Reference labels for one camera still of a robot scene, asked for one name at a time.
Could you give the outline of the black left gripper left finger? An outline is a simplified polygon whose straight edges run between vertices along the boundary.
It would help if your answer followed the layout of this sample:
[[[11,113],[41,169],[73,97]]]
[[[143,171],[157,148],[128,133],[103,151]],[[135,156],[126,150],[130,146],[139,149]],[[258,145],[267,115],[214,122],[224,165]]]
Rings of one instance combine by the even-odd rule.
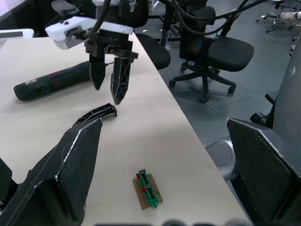
[[[69,128],[58,144],[11,185],[1,206],[2,226],[80,226],[92,182],[102,119]]]

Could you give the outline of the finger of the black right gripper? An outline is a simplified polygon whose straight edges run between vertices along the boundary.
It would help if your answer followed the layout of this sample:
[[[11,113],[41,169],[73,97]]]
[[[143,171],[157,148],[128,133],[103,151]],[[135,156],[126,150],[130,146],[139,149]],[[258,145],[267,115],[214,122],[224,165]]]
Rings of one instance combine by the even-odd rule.
[[[99,90],[105,78],[105,61],[104,55],[95,57],[90,55],[90,79],[96,90]]]
[[[110,90],[115,105],[119,105],[125,98],[132,63],[133,60],[128,58],[114,58]]]

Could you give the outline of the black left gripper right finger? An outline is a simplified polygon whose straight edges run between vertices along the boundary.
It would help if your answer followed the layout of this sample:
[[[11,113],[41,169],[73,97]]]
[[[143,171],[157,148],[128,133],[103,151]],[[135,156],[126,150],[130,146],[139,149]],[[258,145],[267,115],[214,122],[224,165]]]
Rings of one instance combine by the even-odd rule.
[[[238,176],[233,188],[254,223],[301,221],[301,157],[271,129],[228,118]]]

